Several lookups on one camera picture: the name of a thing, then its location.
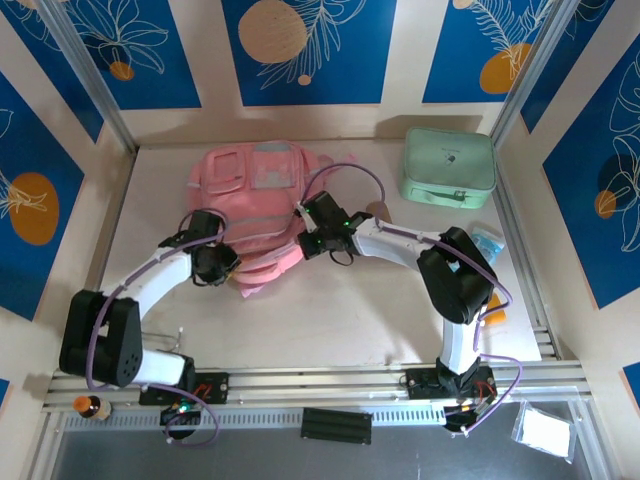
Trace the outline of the pink student backpack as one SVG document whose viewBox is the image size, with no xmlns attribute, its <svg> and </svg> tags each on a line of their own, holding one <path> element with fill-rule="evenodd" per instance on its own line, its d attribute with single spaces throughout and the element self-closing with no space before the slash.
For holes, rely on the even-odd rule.
<svg viewBox="0 0 640 480">
<path fill-rule="evenodd" d="M 303 260 L 297 235 L 304 223 L 295 207 L 324 190 L 338 169 L 331 157 L 283 140 L 216 147 L 192 168 L 188 208 L 226 215 L 224 242 L 240 259 L 232 279 L 243 297 Z"/>
</svg>

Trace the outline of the clear bag with white card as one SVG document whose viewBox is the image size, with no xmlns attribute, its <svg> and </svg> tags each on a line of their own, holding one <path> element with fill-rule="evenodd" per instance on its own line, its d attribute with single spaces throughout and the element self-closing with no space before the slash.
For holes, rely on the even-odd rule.
<svg viewBox="0 0 640 480">
<path fill-rule="evenodd" d="M 529 402 L 520 403 L 511 439 L 518 444 L 563 459 L 571 464 L 574 459 L 577 432 L 575 425 Z"/>
</svg>

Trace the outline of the mint green zip case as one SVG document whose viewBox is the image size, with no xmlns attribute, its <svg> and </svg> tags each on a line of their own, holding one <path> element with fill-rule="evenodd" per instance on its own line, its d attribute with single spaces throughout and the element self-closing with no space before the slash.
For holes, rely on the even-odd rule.
<svg viewBox="0 0 640 480">
<path fill-rule="evenodd" d="M 405 137 L 399 191 L 409 201 L 479 209 L 493 193 L 496 150 L 480 133 L 412 127 Z"/>
</svg>

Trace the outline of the slotted metal strip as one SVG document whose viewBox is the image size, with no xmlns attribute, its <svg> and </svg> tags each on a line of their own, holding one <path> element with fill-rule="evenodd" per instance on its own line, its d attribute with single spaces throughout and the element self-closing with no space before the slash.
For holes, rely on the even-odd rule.
<svg viewBox="0 0 640 480">
<path fill-rule="evenodd" d="M 303 408 L 264 409 L 217 409 L 222 430 L 300 428 Z M 444 426 L 446 416 L 443 408 L 423 406 L 378 406 L 364 409 L 345 408 L 344 412 L 368 414 L 373 427 L 396 426 Z M 161 432 L 160 413 L 156 410 L 115 411 L 105 421 L 68 415 L 64 423 L 65 432 L 84 431 L 157 431 Z"/>
</svg>

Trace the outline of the light blue tissue packet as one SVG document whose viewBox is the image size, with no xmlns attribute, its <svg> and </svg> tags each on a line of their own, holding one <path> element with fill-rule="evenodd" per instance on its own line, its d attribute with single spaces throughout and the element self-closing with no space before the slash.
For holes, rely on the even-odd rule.
<svg viewBox="0 0 640 480">
<path fill-rule="evenodd" d="M 496 263 L 498 256 L 505 247 L 501 237 L 480 227 L 473 228 L 471 239 L 489 265 Z"/>
</svg>

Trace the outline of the orange tape roll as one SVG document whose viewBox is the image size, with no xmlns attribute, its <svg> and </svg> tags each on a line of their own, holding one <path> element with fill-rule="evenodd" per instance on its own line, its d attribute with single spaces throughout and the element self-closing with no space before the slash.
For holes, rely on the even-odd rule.
<svg viewBox="0 0 640 480">
<path fill-rule="evenodd" d="M 506 321 L 507 315 L 505 310 L 500 308 L 501 304 L 502 301 L 499 295 L 494 293 L 487 305 L 488 309 L 492 310 L 492 313 L 484 318 L 484 322 L 487 326 L 501 324 Z"/>
</svg>

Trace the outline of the brown bottle with orange cap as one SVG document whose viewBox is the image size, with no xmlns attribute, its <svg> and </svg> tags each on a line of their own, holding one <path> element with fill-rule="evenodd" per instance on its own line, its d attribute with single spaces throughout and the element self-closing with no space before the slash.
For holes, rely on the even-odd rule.
<svg viewBox="0 0 640 480">
<path fill-rule="evenodd" d="M 72 407 L 82 418 L 86 419 L 104 421 L 112 413 L 111 403 L 95 395 L 76 397 Z"/>
</svg>

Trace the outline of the black ribbed block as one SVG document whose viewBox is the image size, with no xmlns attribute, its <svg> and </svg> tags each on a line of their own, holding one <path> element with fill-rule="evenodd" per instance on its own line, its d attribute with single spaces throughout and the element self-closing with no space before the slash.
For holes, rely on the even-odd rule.
<svg viewBox="0 0 640 480">
<path fill-rule="evenodd" d="M 303 439 L 370 445 L 372 426 L 369 413 L 305 408 L 300 436 Z"/>
</svg>

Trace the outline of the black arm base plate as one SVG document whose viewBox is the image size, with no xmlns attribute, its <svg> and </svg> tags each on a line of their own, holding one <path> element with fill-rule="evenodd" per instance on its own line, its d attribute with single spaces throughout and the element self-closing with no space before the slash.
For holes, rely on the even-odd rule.
<svg viewBox="0 0 640 480">
<path fill-rule="evenodd" d="M 496 387 L 490 382 L 493 377 L 487 365 L 463 375 L 436 367 L 414 368 L 405 371 L 404 384 L 411 400 L 493 400 L 497 396 Z"/>
<path fill-rule="evenodd" d="M 206 404 L 225 404 L 229 392 L 229 374 L 226 372 L 196 373 L 184 390 L 202 399 Z M 182 394 L 149 387 L 139 395 L 139 404 L 143 406 L 169 406 L 178 400 L 186 399 Z"/>
</svg>

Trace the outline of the aluminium mounting rail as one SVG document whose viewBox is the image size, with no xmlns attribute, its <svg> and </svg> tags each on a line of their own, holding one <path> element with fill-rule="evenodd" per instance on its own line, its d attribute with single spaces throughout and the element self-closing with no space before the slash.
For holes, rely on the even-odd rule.
<svg viewBox="0 0 640 480">
<path fill-rule="evenodd" d="M 510 400 L 535 401 L 592 397 L 577 361 L 492 361 L 494 383 L 502 394 L 517 374 L 520 381 Z M 286 408 L 407 404 L 406 365 L 308 369 L 231 369 L 226 408 Z"/>
</svg>

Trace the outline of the blue floral wall poster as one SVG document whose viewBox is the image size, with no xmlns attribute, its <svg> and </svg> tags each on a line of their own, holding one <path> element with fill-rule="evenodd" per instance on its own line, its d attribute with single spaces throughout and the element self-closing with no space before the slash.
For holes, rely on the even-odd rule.
<svg viewBox="0 0 640 480">
<path fill-rule="evenodd" d="M 32 0 L 0 0 L 0 65 L 22 74 L 38 67 L 94 144 L 104 119 Z"/>
<path fill-rule="evenodd" d="M 450 0 L 425 104 L 502 102 L 554 0 Z"/>
<path fill-rule="evenodd" d="M 640 36 L 543 168 L 597 306 L 640 288 Z"/>
<path fill-rule="evenodd" d="M 66 0 L 63 8 L 120 109 L 201 106 L 168 0 Z"/>
<path fill-rule="evenodd" d="M 0 307 L 35 318 L 83 180 L 0 73 Z"/>
<path fill-rule="evenodd" d="M 615 0 L 580 0 L 520 114 L 532 133 Z"/>
<path fill-rule="evenodd" d="M 397 0 L 221 0 L 246 107 L 378 104 Z"/>
</svg>

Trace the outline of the aluminium side rail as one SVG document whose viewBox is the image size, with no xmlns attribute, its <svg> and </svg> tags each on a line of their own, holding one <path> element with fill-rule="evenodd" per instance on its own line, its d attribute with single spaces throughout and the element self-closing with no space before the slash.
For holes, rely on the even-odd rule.
<svg viewBox="0 0 640 480">
<path fill-rule="evenodd" d="M 538 284 L 533 262 L 526 245 L 524 231 L 516 211 L 507 177 L 501 161 L 496 166 L 496 203 L 503 226 L 504 235 L 514 263 L 518 284 L 535 334 L 545 334 L 548 340 L 543 343 L 541 356 L 544 360 L 564 360 L 565 355 L 558 344 L 550 323 L 547 305 Z"/>
</svg>

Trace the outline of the aluminium frame post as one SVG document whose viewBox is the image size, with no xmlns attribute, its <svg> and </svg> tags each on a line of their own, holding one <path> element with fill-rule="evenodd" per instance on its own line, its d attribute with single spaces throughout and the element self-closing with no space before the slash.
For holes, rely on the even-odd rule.
<svg viewBox="0 0 640 480">
<path fill-rule="evenodd" d="M 120 108 L 64 7 L 57 0 L 34 0 L 38 13 L 77 79 L 124 150 L 135 156 L 134 140 Z"/>
<path fill-rule="evenodd" d="M 551 10 L 541 26 L 524 65 L 506 97 L 490 137 L 499 149 L 506 140 L 520 110 L 557 46 L 578 0 L 552 0 Z"/>
</svg>

